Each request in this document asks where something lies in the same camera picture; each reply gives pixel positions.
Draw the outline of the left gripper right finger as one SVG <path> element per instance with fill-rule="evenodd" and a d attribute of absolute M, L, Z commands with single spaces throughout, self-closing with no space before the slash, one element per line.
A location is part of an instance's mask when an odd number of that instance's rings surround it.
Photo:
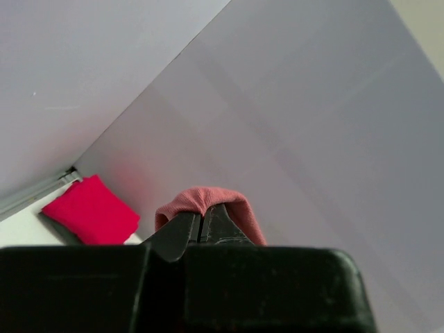
<path fill-rule="evenodd" d="M 253 246 L 253 242 L 230 218 L 223 203 L 213 205 L 206 211 L 200 224 L 198 243 L 212 245 L 242 244 Z"/>

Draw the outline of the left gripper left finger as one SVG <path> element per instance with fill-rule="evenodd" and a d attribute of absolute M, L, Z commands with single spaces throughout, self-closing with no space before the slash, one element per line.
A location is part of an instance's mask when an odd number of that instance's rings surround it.
<path fill-rule="evenodd" d="M 202 216 L 181 212 L 142 242 L 166 262 L 179 260 L 189 244 L 200 241 Z"/>

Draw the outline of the salmon pink t-shirt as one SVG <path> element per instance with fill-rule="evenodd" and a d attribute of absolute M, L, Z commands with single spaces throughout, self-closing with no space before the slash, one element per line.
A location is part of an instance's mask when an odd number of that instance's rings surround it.
<path fill-rule="evenodd" d="M 209 208 L 219 204 L 225 205 L 228 216 L 255 245 L 266 245 L 266 239 L 247 198 L 238 191 L 221 187 L 197 186 L 180 192 L 170 203 L 155 211 L 155 231 L 180 212 L 204 216 Z"/>

